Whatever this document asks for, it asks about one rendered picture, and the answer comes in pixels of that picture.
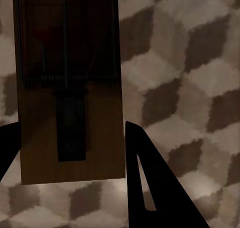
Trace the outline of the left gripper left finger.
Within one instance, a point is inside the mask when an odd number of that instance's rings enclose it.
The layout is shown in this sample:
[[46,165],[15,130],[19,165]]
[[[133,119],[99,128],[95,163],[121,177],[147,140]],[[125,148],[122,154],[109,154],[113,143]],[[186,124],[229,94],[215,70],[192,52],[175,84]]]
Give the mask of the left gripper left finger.
[[0,181],[22,146],[21,122],[0,127]]

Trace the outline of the mousetrap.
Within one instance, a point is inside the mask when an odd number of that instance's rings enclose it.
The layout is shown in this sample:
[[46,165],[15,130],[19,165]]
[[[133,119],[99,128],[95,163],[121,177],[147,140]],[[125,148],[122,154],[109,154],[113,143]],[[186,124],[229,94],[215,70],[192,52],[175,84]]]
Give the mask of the mousetrap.
[[21,184],[126,178],[118,0],[12,0]]

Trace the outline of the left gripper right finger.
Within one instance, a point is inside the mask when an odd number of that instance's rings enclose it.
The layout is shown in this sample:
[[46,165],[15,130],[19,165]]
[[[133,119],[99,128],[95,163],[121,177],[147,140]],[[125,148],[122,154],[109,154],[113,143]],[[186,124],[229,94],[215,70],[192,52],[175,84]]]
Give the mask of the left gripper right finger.
[[[137,155],[156,211],[145,208]],[[125,123],[129,228],[210,228],[145,130]]]

